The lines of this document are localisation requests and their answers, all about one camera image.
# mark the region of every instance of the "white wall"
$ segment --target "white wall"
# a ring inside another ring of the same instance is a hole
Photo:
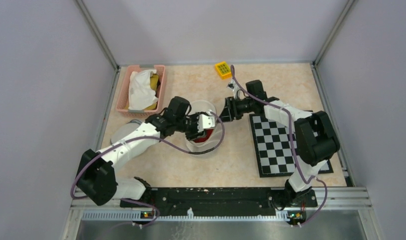
[[[406,0],[359,1],[320,66],[355,181],[406,239]]]
[[[0,0],[0,240],[56,240],[113,70],[72,0]]]
[[[347,0],[84,0],[127,64],[312,61]]]

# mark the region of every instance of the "gray floor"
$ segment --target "gray floor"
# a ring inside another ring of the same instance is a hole
[[[364,240],[357,211],[322,211],[303,228],[284,222],[168,222],[139,230],[117,221],[82,221],[77,240]]]

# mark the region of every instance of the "white cloth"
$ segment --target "white cloth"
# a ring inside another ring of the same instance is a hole
[[[150,87],[150,77],[155,69],[133,71],[129,82],[129,110],[143,110],[158,101],[156,91]]]

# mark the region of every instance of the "metal frame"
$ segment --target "metal frame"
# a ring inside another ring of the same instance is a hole
[[[101,123],[100,131],[97,135],[97,142],[95,144],[96,148],[101,146],[104,131],[107,125],[108,115],[110,113],[110,108],[113,102],[114,93],[116,90],[116,85],[118,82],[118,78],[120,75],[120,68],[117,65],[112,53],[110,52],[107,44],[105,43],[103,37],[101,36],[98,27],[96,26],[94,20],[92,19],[89,11],[87,10],[85,4],[82,0],[74,0],[77,4],[78,8],[80,9],[82,15],[84,16],[85,22],[88,24],[91,32],[93,33],[95,39],[97,40],[101,50],[103,51],[106,58],[109,60],[110,64],[114,69],[116,69],[115,76],[113,79],[113,85],[110,93],[110,98],[108,99],[106,111],[104,118]],[[322,45],[322,48],[317,55],[316,59],[311,63],[312,73],[316,82],[316,86],[318,88],[318,92],[321,98],[321,102],[324,106],[325,111],[331,116],[331,120],[333,126],[335,126],[334,114],[332,112],[332,108],[329,104],[328,97],[325,93],[325,89],[322,83],[322,78],[318,72],[318,65],[322,61],[325,53],[331,46],[333,40],[337,36],[337,33],[342,27],[343,22],[347,18],[349,12],[352,10],[354,5],[357,3],[357,0],[348,0],[342,13],[340,14],[337,22],[335,23],[331,33],[329,34],[328,38],[326,39],[325,43]],[[335,127],[337,135],[340,136],[339,129]],[[344,149],[341,149],[338,152],[338,156],[344,164],[344,167],[348,168],[350,176],[352,176],[352,171],[349,168],[350,166],[346,162],[346,152]],[[122,184],[127,184],[123,182],[119,184],[119,189],[125,187]],[[324,188],[315,187],[316,197],[318,201],[322,201],[324,199],[325,191]],[[82,219],[83,214],[86,211],[91,210],[107,210],[107,211],[127,211],[124,208],[120,208],[119,206],[120,200],[113,199],[109,201],[104,206],[96,206],[91,200],[89,199],[80,199],[80,200],[73,200],[72,205],[70,208],[69,216],[65,225],[65,231],[63,233],[64,240],[75,240],[77,237],[77,233],[79,232],[79,226]],[[288,207],[285,211],[295,211],[298,210],[297,208]],[[328,196],[326,205],[322,210],[329,210],[329,211],[344,211],[344,210],[357,210],[359,212],[359,216],[361,218],[361,222],[363,225],[363,229],[365,231],[365,235],[368,240],[381,240],[383,239],[381,230],[379,228],[378,222],[376,220],[371,201],[369,199],[368,192],[365,187],[330,187],[328,188]]]

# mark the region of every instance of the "checkerboard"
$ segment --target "checkerboard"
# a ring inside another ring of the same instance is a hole
[[[288,128],[279,122],[255,114],[250,114],[250,123],[260,177],[292,175],[295,171],[295,164],[291,153]],[[297,147],[294,134],[292,140],[294,146]],[[329,160],[319,171],[320,174],[332,172]]]

